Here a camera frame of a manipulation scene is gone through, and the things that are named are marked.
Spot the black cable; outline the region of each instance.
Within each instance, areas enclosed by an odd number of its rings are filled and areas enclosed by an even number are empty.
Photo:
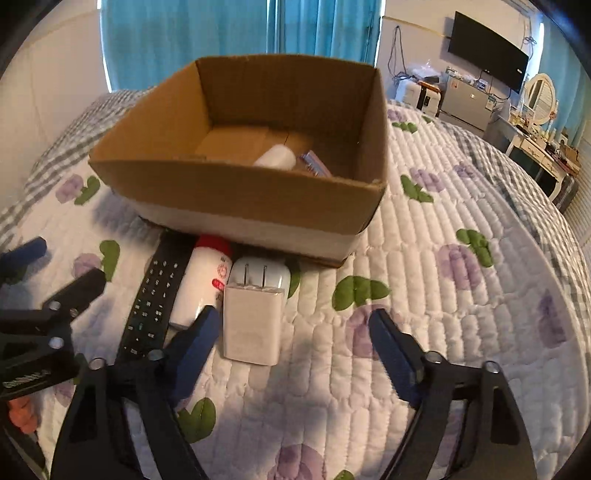
[[[493,81],[493,77],[491,76],[491,85],[489,87],[489,93],[492,90],[492,81]],[[492,96],[495,97],[497,100],[501,100],[504,102],[505,100],[508,100],[509,98],[511,98],[511,89],[509,89],[509,96],[507,98],[499,97],[498,95],[495,95],[494,93],[492,94]]]
[[[392,62],[392,57],[394,57],[394,71],[396,72],[397,55],[394,50],[396,49],[399,35],[400,35],[400,54],[402,57],[402,69],[404,71],[403,76],[401,75],[402,72],[398,72],[396,74],[393,73],[392,68],[390,67],[390,64]],[[388,71],[390,73],[390,76],[392,77],[392,80],[395,80],[395,79],[401,80],[402,77],[410,78],[410,75],[408,74],[407,69],[406,69],[406,62],[404,61],[404,47],[402,46],[402,30],[400,29],[400,25],[396,25],[396,28],[394,28],[394,38],[392,39],[392,46],[390,48],[390,58],[388,59]]]
[[[530,21],[530,34],[528,36],[525,36],[525,24],[523,24],[523,40],[521,40],[521,48],[523,48],[523,45],[525,45],[526,43],[528,45],[531,45],[531,54],[528,55],[529,59],[531,60],[531,58],[534,56],[534,45],[537,45],[538,43],[536,42],[535,38],[531,36],[532,31],[531,31],[531,18],[529,18]]]

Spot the blue curtain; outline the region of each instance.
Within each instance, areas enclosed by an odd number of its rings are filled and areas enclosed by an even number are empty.
[[[111,88],[143,89],[208,55],[304,53],[374,63],[381,0],[103,0]]]
[[[103,0],[111,88],[143,89],[207,55],[264,53],[267,0]]]
[[[270,0],[268,46],[374,64],[381,0]]]
[[[583,134],[584,120],[591,109],[591,80],[564,34],[548,18],[544,19],[544,50],[540,73],[552,79],[556,89],[558,117],[556,131],[569,132],[569,143],[577,144]]]

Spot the plastic bag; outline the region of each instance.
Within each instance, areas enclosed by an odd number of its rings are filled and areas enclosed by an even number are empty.
[[[412,75],[414,75],[415,77],[424,80],[427,77],[440,77],[441,76],[441,72],[434,69],[431,66],[431,60],[427,60],[427,63],[423,64],[423,65],[411,65],[410,67],[410,72]]]

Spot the gray checkered fabric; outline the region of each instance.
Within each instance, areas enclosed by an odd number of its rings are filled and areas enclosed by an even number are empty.
[[[28,210],[61,179],[68,168],[85,158],[100,138],[146,92],[122,90],[97,99],[35,162],[21,199],[0,213],[0,251],[12,238],[12,229]]]
[[[35,163],[22,198],[0,213],[0,251],[26,212],[42,199],[68,168],[84,159],[100,138],[146,92],[122,90],[105,95],[77,118]],[[573,303],[591,370],[591,287],[589,269],[567,222],[519,166],[473,134],[435,122],[455,138],[462,152],[490,181],[515,211],[542,249],[560,284]]]
[[[462,128],[437,124],[456,139],[461,151],[503,196],[554,268],[565,295],[573,303],[587,370],[591,371],[589,269],[569,224],[536,182],[509,157]]]

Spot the cardboard box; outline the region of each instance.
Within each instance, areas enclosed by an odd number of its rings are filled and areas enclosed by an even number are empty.
[[[252,164],[313,150],[332,178]],[[101,180],[155,223],[342,261],[386,188],[379,71],[299,55],[205,57],[140,100],[90,153]]]

